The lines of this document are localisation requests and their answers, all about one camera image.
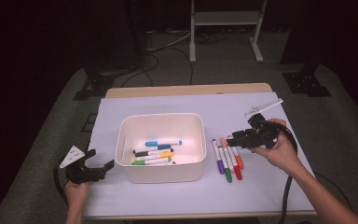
human hand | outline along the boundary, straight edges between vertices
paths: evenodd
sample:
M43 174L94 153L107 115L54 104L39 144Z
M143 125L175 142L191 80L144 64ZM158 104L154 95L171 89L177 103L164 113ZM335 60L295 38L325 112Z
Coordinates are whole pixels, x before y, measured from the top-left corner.
M282 119L270 119L269 121L286 126L286 121ZM293 175L299 168L304 167L290 140L282 132L279 132L278 141L274 147L255 147L249 149L265 157L272 165L284 170L289 175Z
M92 182L75 184L68 181L65 185L64 192L68 201L68 216L66 223L80 223L86 202L90 193Z

dark background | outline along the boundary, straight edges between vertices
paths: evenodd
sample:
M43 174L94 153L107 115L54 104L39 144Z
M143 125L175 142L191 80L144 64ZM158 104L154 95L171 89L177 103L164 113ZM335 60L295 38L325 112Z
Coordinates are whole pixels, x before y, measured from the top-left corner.
M259 6L224 3L198 0L196 8ZM0 1L0 202L72 74L86 64L139 66L140 34L188 29L189 11L183 0ZM358 1L269 1L262 29L289 28L282 63L317 55L358 104Z

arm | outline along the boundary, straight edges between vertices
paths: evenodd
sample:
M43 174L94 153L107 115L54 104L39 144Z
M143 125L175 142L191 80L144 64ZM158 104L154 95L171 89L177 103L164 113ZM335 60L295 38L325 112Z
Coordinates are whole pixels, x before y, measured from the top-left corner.
M281 119L271 119L270 121L282 125L286 124ZM290 175L302 188L319 217L325 223L358 223L358 216L336 199L304 167L290 141L283 133L278 135L278 142L273 148L257 147L250 150L265 157L272 165Z
M65 195L68 200L68 215L66 224L80 224L81 218L89 197L91 182L74 184L69 181L65 186Z

green marker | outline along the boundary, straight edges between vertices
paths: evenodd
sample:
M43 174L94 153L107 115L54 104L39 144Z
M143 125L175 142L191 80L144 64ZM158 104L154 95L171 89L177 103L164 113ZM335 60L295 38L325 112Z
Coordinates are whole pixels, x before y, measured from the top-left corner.
M227 179L228 183L231 183L232 182L231 171L228 168L227 158L226 158L225 153L223 152L223 148L221 146L219 146L219 154L220 154L220 157L222 158L223 166L225 167L226 179Z
M134 161L131 165L150 165L156 163L163 163L171 160L172 160L171 157L169 157L169 158L161 158L161 159L148 160L148 161Z

light blue marker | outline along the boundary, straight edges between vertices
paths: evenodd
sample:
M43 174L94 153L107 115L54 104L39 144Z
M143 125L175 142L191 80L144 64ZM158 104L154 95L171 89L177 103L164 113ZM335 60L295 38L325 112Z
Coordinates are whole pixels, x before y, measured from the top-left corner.
M158 145L182 145L182 140L145 142L145 146L147 147L156 147Z

